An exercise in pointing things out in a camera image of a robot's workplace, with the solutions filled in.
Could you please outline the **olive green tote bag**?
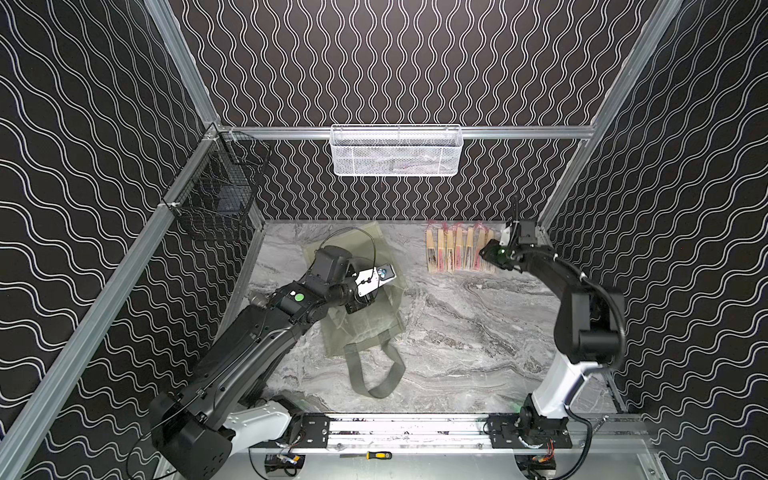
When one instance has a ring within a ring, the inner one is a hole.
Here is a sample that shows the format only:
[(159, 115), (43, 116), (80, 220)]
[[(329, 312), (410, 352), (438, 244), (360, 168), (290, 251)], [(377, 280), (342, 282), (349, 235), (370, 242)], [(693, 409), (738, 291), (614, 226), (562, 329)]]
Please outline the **olive green tote bag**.
[[(323, 241), (304, 245), (304, 259), (308, 263), (312, 262), (316, 252), (327, 246), (338, 246), (349, 251), (353, 272), (391, 264), (397, 273), (393, 282), (378, 289), (372, 305), (353, 314), (348, 314), (342, 306), (333, 307), (321, 321), (326, 354), (345, 359), (352, 389), (368, 398), (386, 398), (399, 385), (406, 371), (404, 360), (394, 346), (394, 338), (405, 331), (399, 313), (407, 287), (404, 271), (397, 265), (377, 222), (359, 227), (343, 227), (329, 234)], [(370, 386), (364, 377), (361, 353), (376, 346), (381, 348), (392, 365), (381, 383)]]

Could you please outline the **folding fan with pink paper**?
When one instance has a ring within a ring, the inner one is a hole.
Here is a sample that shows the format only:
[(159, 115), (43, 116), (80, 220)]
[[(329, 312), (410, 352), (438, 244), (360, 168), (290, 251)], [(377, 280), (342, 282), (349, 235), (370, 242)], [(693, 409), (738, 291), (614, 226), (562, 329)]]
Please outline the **folding fan with pink paper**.
[(436, 253), (437, 253), (437, 270), (444, 272), (446, 270), (446, 257), (445, 257), (445, 227), (440, 224), (436, 230)]

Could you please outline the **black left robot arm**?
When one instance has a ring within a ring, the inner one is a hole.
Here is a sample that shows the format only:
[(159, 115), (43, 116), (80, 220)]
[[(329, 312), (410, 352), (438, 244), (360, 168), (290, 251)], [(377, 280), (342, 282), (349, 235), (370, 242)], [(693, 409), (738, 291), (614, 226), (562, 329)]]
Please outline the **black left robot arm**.
[(152, 446), (185, 479), (210, 479), (237, 446), (269, 439), (262, 427), (236, 427), (238, 403), (333, 307), (367, 308), (397, 277), (390, 264), (360, 270), (348, 250), (330, 245), (315, 253), (307, 272), (244, 308), (203, 357), (189, 384), (161, 393), (149, 407)]

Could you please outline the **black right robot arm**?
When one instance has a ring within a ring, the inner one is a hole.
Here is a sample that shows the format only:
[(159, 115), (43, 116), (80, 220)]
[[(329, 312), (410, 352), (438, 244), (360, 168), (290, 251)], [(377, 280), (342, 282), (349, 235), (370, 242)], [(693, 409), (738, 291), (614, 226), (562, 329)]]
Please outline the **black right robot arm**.
[(559, 300), (553, 330), (557, 354), (542, 383), (521, 407), (514, 429), (530, 447), (570, 446), (571, 405), (595, 374), (618, 369), (627, 349), (623, 297), (541, 244), (533, 220), (512, 221), (479, 250), (485, 262), (539, 279)]

